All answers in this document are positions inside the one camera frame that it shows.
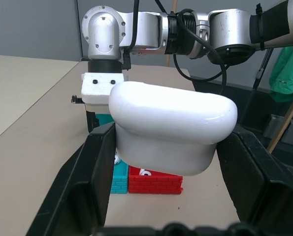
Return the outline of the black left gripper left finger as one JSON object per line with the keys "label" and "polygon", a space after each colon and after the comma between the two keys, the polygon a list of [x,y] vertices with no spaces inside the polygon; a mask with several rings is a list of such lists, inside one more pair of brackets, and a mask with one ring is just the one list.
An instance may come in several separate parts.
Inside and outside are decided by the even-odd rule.
{"label": "black left gripper left finger", "polygon": [[90,236],[104,226],[115,147],[115,123],[95,128],[60,168],[27,235]]}

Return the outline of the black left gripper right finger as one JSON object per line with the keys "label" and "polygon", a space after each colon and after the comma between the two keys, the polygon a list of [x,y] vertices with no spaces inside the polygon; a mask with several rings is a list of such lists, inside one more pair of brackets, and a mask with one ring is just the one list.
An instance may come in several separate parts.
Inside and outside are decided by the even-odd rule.
{"label": "black left gripper right finger", "polygon": [[240,126],[217,154],[239,220],[266,235],[293,236],[293,173]]}

